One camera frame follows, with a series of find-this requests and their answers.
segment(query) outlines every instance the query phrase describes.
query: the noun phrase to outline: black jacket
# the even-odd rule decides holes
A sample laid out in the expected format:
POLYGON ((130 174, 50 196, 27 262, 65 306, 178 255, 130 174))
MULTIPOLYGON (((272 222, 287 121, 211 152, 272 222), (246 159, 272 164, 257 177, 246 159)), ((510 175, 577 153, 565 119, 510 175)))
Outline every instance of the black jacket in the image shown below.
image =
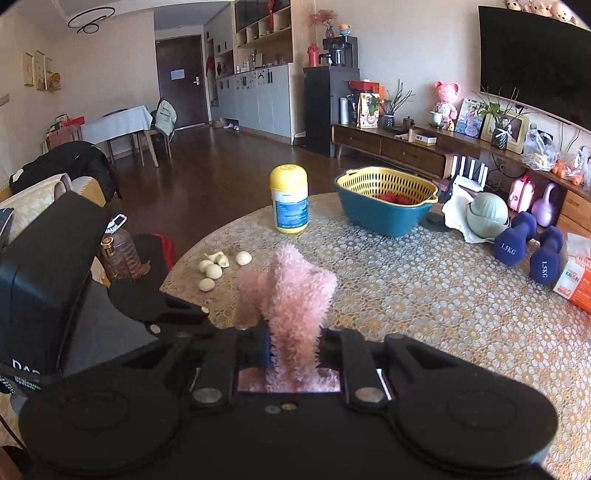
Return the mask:
POLYGON ((105 200, 110 202, 119 193, 119 179, 107 157, 100 149, 88 142, 68 142, 58 145, 23 168, 17 181, 10 179, 13 194, 21 192, 42 180, 60 173, 67 173, 71 180, 78 177, 93 177, 99 182, 105 200))

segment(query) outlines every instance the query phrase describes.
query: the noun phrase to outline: paper notice on door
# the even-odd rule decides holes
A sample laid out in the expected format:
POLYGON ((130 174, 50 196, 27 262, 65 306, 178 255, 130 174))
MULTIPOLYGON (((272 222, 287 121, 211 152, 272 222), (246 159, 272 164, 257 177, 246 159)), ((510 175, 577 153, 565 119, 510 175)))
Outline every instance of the paper notice on door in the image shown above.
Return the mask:
POLYGON ((170 79, 171 80, 181 80, 181 79, 184 79, 184 70, 172 70, 170 72, 170 79))

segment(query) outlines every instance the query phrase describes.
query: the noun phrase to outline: small box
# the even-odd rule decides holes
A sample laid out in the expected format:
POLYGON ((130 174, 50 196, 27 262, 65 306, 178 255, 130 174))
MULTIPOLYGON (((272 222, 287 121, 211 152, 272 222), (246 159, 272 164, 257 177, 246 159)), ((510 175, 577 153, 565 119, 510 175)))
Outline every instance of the small box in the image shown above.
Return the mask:
POLYGON ((432 137, 430 135, 426 135, 426 134, 417 134, 417 136, 415 137, 415 142, 417 143, 421 143, 423 145, 426 145, 428 147, 432 147, 433 145, 435 145, 437 143, 437 137, 432 137))

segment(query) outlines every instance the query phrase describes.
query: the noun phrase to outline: lace tablecloth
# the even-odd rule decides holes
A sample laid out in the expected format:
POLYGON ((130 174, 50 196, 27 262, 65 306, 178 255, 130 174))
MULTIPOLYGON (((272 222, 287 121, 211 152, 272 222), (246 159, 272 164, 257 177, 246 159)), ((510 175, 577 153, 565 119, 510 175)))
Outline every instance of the lace tablecloth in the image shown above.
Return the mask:
POLYGON ((277 232, 272 217, 266 207, 207 236, 178 262, 162 290, 207 306, 212 321, 228 327, 239 269, 267 265, 281 242, 291 242, 338 275, 330 325, 357 329, 370 340, 404 333, 536 388, 560 416, 545 467, 561 480, 589 477, 590 317, 530 280, 527 261, 509 269, 494 259, 491 246, 466 244, 458 232, 417 226, 398 239, 372 234, 349 223, 334 193, 310 198, 310 224, 298 235, 277 232), (219 250, 231 266, 212 292, 202 293, 197 266, 219 250), (253 255, 247 267, 232 259, 241 250, 253 255))

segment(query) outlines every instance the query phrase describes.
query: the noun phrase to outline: coffee maker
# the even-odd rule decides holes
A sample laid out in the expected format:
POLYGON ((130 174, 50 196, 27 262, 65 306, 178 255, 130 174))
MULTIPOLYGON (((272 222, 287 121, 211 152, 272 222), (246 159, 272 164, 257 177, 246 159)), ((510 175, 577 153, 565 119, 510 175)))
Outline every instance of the coffee maker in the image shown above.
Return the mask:
POLYGON ((357 38, 349 36, 325 38, 322 46, 328 50, 332 65, 336 67, 359 68, 357 38))

